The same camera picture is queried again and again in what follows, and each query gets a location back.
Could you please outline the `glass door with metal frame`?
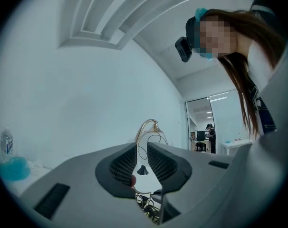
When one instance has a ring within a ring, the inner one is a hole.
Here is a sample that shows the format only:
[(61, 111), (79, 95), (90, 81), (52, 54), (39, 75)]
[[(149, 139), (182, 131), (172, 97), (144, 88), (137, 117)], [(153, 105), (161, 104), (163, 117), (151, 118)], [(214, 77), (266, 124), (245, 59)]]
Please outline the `glass door with metal frame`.
[(186, 102), (189, 118), (189, 140), (196, 149), (198, 132), (207, 134), (207, 124), (212, 124), (216, 133), (216, 153), (224, 154), (222, 146), (238, 138), (243, 131), (239, 97), (236, 90), (221, 92), (209, 97)]

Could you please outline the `white background table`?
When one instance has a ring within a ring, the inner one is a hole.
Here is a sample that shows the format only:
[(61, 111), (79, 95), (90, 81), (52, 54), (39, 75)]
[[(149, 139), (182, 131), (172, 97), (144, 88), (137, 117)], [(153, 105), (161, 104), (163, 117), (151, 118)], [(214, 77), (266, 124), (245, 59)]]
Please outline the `white background table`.
[(225, 143), (222, 143), (221, 145), (223, 147), (223, 151), (225, 152), (225, 154), (230, 155), (230, 151), (232, 149), (239, 148), (243, 145), (251, 144), (251, 143), (252, 143), (251, 139), (242, 139), (242, 140), (236, 140), (232, 142), (225, 142)]

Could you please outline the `blue face mask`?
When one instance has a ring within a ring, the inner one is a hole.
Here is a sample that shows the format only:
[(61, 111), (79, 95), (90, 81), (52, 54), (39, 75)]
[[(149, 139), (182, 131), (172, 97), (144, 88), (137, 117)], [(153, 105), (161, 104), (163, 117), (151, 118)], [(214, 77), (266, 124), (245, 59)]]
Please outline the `blue face mask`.
[(213, 54), (213, 53), (200, 53), (200, 55), (205, 58), (208, 61), (214, 60), (218, 58), (218, 54)]

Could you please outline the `white globe lamp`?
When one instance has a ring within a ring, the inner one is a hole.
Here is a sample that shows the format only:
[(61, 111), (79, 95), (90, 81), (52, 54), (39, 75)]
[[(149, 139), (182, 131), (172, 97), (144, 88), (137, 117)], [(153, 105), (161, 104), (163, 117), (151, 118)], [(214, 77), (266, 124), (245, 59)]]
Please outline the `white globe lamp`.
[[(135, 138), (137, 164), (149, 167), (148, 164), (148, 143), (156, 142), (168, 144), (164, 132), (159, 128), (158, 122), (155, 119), (149, 119), (142, 124)], [(157, 198), (160, 195), (161, 189), (153, 193), (140, 192), (135, 189), (136, 177), (132, 189), (135, 191), (135, 201), (144, 215), (155, 225), (160, 223), (161, 204)]]

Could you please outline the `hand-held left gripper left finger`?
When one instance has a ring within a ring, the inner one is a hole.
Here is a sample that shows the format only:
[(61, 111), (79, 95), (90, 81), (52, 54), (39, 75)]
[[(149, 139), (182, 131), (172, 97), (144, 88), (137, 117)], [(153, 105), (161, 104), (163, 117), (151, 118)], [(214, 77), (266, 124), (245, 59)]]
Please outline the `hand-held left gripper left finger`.
[(136, 167), (136, 144), (73, 157), (31, 184), (20, 200), (41, 228), (159, 228), (142, 211), (130, 183), (111, 173), (127, 160)]

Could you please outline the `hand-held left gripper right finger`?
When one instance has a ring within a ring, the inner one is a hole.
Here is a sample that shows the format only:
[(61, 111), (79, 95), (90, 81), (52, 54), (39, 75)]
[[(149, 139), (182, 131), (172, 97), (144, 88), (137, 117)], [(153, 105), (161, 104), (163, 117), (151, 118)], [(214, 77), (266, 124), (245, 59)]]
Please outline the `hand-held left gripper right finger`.
[(160, 228), (246, 228), (275, 201), (288, 174), (281, 131), (234, 156), (148, 144), (148, 162), (165, 173)]

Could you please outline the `blue liquid spray bottle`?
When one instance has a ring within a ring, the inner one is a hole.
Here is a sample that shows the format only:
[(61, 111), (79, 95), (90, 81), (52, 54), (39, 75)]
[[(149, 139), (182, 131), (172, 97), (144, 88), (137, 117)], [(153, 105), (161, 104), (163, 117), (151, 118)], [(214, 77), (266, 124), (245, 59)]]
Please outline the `blue liquid spray bottle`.
[(49, 171), (51, 169), (44, 167), (41, 160), (30, 161), (20, 156), (0, 162), (0, 176), (8, 181), (21, 181), (29, 176), (39, 177)]

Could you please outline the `black office chair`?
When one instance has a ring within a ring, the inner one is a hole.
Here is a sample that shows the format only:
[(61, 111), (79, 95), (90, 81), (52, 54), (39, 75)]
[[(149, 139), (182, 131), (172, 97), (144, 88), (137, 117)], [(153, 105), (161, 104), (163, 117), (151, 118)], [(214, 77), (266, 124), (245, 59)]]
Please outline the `black office chair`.
[(197, 152), (206, 152), (206, 143), (204, 141), (205, 141), (205, 131), (198, 131), (196, 142)]

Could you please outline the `person's dark garment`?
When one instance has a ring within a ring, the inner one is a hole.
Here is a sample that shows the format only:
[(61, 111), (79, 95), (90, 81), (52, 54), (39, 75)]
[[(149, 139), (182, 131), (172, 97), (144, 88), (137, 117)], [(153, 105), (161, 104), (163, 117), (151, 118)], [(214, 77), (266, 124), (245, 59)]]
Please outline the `person's dark garment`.
[(258, 121), (258, 133), (264, 135), (276, 131), (276, 125), (269, 113), (268, 108), (260, 97), (260, 92), (251, 78), (248, 76), (248, 89), (250, 92), (251, 102), (254, 105), (255, 115)]

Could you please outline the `clear water bottle blue label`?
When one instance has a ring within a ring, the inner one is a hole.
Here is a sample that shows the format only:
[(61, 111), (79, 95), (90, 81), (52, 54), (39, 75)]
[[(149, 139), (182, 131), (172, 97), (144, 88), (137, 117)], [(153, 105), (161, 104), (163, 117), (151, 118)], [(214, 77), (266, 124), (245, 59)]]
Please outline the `clear water bottle blue label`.
[(10, 126), (8, 124), (1, 132), (0, 147), (2, 153), (2, 162), (6, 162), (13, 156), (13, 136), (10, 132)]

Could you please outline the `person's white fuzzy jacket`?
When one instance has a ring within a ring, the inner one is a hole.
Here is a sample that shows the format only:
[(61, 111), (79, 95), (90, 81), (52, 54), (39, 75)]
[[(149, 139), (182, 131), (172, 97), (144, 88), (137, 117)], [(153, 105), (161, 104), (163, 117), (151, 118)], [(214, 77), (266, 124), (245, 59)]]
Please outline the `person's white fuzzy jacket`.
[[(260, 96), (260, 92), (266, 87), (273, 75), (273, 68), (268, 57), (257, 42), (242, 35), (238, 36), (236, 52), (241, 53), (246, 58), (247, 91), (250, 92), (252, 90), (251, 86), (254, 86), (258, 91), (257, 96)], [(274, 131), (276, 127), (273, 122), (269, 123), (267, 129), (265, 128), (266, 119), (260, 116), (258, 111), (260, 107), (255, 99), (250, 99), (250, 106), (247, 107), (247, 110), (250, 110), (252, 106), (255, 109), (257, 120), (257, 127), (253, 127), (254, 135), (262, 136), (267, 131)]]

